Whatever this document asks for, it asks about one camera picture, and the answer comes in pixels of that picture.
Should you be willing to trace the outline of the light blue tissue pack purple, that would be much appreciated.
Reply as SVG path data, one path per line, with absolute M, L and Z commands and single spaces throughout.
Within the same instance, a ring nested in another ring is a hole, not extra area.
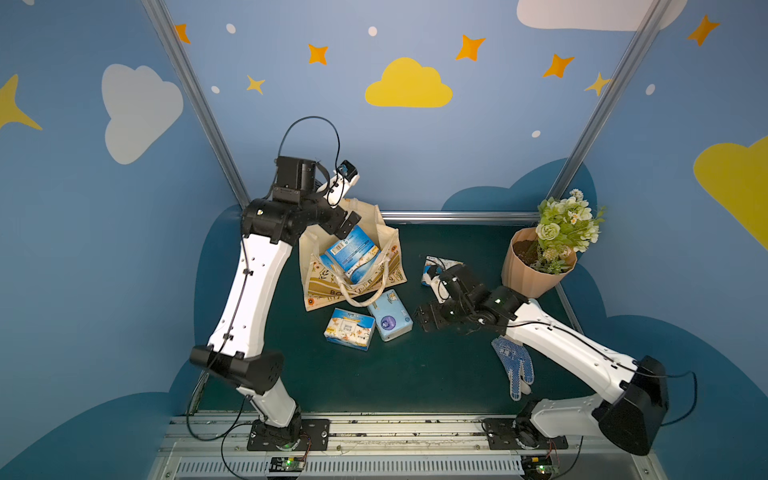
M 413 320 L 394 289 L 384 291 L 367 309 L 384 342 L 401 337 L 413 328 Z

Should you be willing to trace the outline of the beige canvas tote bag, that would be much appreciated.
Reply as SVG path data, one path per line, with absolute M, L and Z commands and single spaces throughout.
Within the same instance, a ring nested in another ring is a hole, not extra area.
M 365 308 L 385 289 L 407 281 L 399 230 L 385 224 L 376 205 L 344 199 L 340 206 L 361 216 L 340 240 L 315 225 L 299 239 L 299 267 L 305 309 L 343 300 Z

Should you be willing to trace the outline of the tissue pack cream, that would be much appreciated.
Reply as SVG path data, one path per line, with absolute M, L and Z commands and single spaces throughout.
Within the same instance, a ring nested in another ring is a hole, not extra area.
M 331 343 L 367 351 L 374 330 L 373 317 L 335 308 L 324 331 L 324 337 Z
M 425 263 L 422 269 L 422 275 L 424 273 L 428 273 L 430 277 L 436 276 L 436 275 L 440 277 L 444 271 L 456 265 L 462 265 L 462 262 L 457 260 L 450 260 L 446 258 L 428 255 L 425 259 Z M 421 284 L 423 286 L 426 286 L 423 283 L 422 275 L 421 275 Z

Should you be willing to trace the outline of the tissue pack cream top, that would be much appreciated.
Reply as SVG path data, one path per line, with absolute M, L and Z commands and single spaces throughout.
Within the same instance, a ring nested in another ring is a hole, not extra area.
M 450 260 L 446 258 L 428 255 L 425 259 L 425 263 L 422 269 L 422 275 L 424 273 L 428 273 L 430 277 L 436 276 L 436 275 L 440 277 L 444 271 L 456 265 L 462 265 L 462 262 L 457 260 Z M 423 283 L 422 275 L 421 275 L 421 284 L 423 286 L 426 286 Z

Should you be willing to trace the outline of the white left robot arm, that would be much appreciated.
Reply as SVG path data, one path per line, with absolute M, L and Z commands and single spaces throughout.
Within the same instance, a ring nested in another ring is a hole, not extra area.
M 269 193 L 243 210 L 238 269 L 216 329 L 192 348 L 191 364 L 234 387 L 259 413 L 256 446 L 289 449 L 301 440 L 301 410 L 281 380 L 284 356 L 264 348 L 267 316 L 283 267 L 310 226 L 338 239 L 360 220 L 340 202 L 359 178 L 343 161 L 328 172 L 319 162 L 279 156 Z

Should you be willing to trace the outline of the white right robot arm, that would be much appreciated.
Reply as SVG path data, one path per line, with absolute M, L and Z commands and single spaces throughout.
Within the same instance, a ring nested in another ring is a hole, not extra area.
M 636 456 L 651 450 L 669 410 L 667 375 L 661 362 L 616 352 L 547 314 L 538 302 L 499 286 L 489 290 L 461 263 L 427 267 L 424 282 L 435 301 L 416 319 L 427 331 L 469 322 L 497 333 L 511 391 L 529 384 L 522 347 L 530 347 L 578 377 L 593 395 L 531 400 L 516 416 L 513 439 L 526 449 L 569 435 L 600 437 Z

